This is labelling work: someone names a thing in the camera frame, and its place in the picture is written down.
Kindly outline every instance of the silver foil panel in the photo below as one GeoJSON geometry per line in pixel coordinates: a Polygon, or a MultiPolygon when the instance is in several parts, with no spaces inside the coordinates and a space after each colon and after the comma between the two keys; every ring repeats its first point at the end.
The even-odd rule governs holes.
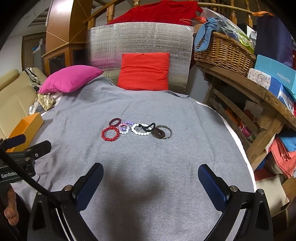
{"type": "Polygon", "coordinates": [[[193,28],[178,24],[132,22],[89,30],[90,65],[116,84],[123,53],[170,53],[169,88],[184,93],[193,46],[193,28]]]}

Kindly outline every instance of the wooden table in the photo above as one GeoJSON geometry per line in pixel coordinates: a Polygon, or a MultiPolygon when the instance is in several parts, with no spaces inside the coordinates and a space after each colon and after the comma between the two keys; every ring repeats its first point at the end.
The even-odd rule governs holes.
{"type": "Polygon", "coordinates": [[[196,64],[202,71],[213,77],[206,93],[204,103],[216,109],[216,111],[226,119],[232,129],[236,132],[243,144],[250,164],[253,170],[255,170],[267,155],[265,147],[273,136],[281,131],[285,124],[296,131],[295,116],[270,91],[254,81],[232,71],[210,64],[202,62],[196,62],[196,64]],[[235,105],[235,103],[217,90],[221,81],[233,86],[250,98],[254,103],[263,107],[263,112],[258,122],[260,128],[258,128],[258,126],[235,105]],[[247,140],[238,126],[226,114],[225,110],[218,104],[216,97],[219,97],[220,100],[229,106],[251,130],[256,137],[253,143],[247,140]]]}

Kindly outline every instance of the bracelet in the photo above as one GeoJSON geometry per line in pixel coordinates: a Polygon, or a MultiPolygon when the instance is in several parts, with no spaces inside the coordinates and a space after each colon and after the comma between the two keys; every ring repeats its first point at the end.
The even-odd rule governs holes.
{"type": "Polygon", "coordinates": [[[167,129],[167,130],[170,131],[170,136],[169,137],[164,137],[162,139],[169,139],[172,136],[172,134],[173,134],[172,130],[170,128],[168,128],[167,126],[159,125],[159,126],[156,126],[155,128],[165,128],[165,129],[167,129]]]}
{"type": "Polygon", "coordinates": [[[119,124],[118,129],[119,129],[119,133],[120,133],[120,134],[125,135],[125,134],[127,134],[128,131],[129,131],[129,126],[128,126],[127,124],[125,124],[125,123],[121,123],[121,124],[119,124]]]}
{"type": "Polygon", "coordinates": [[[120,123],[121,123],[121,119],[120,118],[114,118],[114,119],[110,120],[109,126],[111,126],[111,127],[117,127],[117,126],[119,126],[120,123]]]}
{"type": "Polygon", "coordinates": [[[125,122],[123,122],[123,123],[125,123],[125,124],[129,124],[129,125],[132,125],[132,126],[133,126],[133,123],[130,122],[130,121],[125,121],[125,122]]]}
{"type": "Polygon", "coordinates": [[[154,129],[155,129],[155,123],[153,122],[153,123],[151,123],[150,125],[146,125],[146,126],[143,126],[143,124],[139,124],[139,127],[142,127],[142,129],[144,130],[144,131],[150,131],[150,132],[152,132],[152,131],[154,131],[154,129]]]}
{"type": "Polygon", "coordinates": [[[135,130],[135,127],[137,127],[137,126],[140,127],[140,125],[143,126],[143,127],[147,127],[147,126],[148,126],[147,124],[144,124],[144,123],[142,123],[142,124],[137,123],[137,124],[134,124],[134,125],[131,127],[131,131],[132,131],[134,134],[136,134],[136,135],[141,135],[141,136],[146,136],[146,135],[149,135],[149,134],[151,133],[152,127],[149,127],[149,128],[148,128],[149,131],[147,131],[147,132],[139,132],[139,131],[135,130]]]}
{"type": "Polygon", "coordinates": [[[163,139],[165,138],[165,132],[159,128],[155,128],[153,131],[152,131],[152,135],[158,139],[163,139]]]}
{"type": "Polygon", "coordinates": [[[106,129],[102,130],[102,138],[104,139],[104,141],[115,141],[118,137],[119,137],[119,130],[116,127],[114,127],[114,126],[109,126],[106,129]],[[116,135],[113,138],[107,138],[107,137],[105,137],[105,133],[108,130],[115,130],[116,131],[116,135]]]}

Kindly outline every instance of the pink pillow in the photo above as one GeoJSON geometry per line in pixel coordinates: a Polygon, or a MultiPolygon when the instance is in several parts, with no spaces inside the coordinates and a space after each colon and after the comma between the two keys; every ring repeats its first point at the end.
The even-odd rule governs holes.
{"type": "Polygon", "coordinates": [[[93,66],[69,66],[48,76],[43,85],[40,87],[39,93],[70,93],[86,85],[95,77],[100,76],[103,72],[103,70],[93,66]]]}

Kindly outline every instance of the wicker basket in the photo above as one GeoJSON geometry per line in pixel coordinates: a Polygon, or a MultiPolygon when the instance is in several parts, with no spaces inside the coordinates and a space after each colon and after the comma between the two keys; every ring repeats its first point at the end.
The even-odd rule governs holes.
{"type": "Polygon", "coordinates": [[[194,59],[228,69],[246,77],[249,69],[255,65],[256,56],[233,38],[212,32],[209,47],[206,51],[195,51],[194,59]]]}

